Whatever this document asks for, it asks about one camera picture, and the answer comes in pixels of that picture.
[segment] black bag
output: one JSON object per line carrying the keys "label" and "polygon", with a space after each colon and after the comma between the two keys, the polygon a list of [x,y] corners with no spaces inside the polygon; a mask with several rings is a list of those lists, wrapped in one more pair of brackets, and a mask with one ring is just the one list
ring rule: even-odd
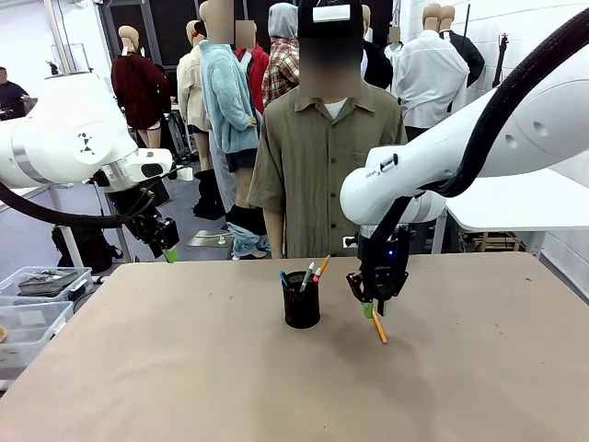
{"label": "black bag", "polygon": [[[92,273],[105,272],[111,267],[113,258],[122,258],[122,253],[107,242],[99,228],[72,228],[72,231],[82,262],[86,267],[92,267]],[[64,233],[59,227],[53,228],[52,239],[57,250],[62,253],[62,258],[57,265],[74,267],[65,244]]]}

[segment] yellow pencil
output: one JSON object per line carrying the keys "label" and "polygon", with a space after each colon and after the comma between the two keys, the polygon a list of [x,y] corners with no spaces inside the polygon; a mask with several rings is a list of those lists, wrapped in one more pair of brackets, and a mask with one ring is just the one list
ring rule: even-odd
{"label": "yellow pencil", "polygon": [[325,261],[323,262],[323,265],[321,266],[321,274],[325,274],[325,271],[328,268],[329,265],[329,260],[331,259],[331,255],[328,255],[328,257],[325,259]]}
{"label": "yellow pencil", "polygon": [[378,319],[378,315],[376,314],[376,310],[372,309],[372,319],[375,320],[376,329],[378,330],[378,334],[380,335],[380,339],[383,343],[387,343],[387,336],[385,335],[385,331],[383,330],[383,326],[380,324],[380,320]]}

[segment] gray pants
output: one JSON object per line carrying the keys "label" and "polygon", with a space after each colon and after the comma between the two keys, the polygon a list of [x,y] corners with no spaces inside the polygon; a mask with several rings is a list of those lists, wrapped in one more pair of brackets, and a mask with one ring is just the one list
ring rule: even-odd
{"label": "gray pants", "polygon": [[227,157],[219,149],[214,141],[213,131],[209,131],[209,146],[211,148],[211,160],[213,161],[214,175],[217,178],[217,185],[223,200],[223,207],[226,212],[231,210],[236,203],[236,179],[233,174],[229,173],[227,166]]}

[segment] pen holder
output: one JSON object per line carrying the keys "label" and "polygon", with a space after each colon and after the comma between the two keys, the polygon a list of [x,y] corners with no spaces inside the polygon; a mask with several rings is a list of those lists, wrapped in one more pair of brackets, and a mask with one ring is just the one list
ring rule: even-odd
{"label": "pen holder", "polygon": [[283,286],[284,320],[294,329],[310,329],[321,319],[319,313],[319,286],[313,280],[306,285],[305,292],[300,293],[305,272],[286,275],[288,287]]}

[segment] gray hoodie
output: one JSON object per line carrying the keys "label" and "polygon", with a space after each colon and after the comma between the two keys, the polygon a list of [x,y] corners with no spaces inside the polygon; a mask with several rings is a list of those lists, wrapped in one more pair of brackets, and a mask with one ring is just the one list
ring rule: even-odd
{"label": "gray hoodie", "polygon": [[270,37],[295,39],[298,28],[298,7],[290,3],[270,6],[268,13],[268,34]]}

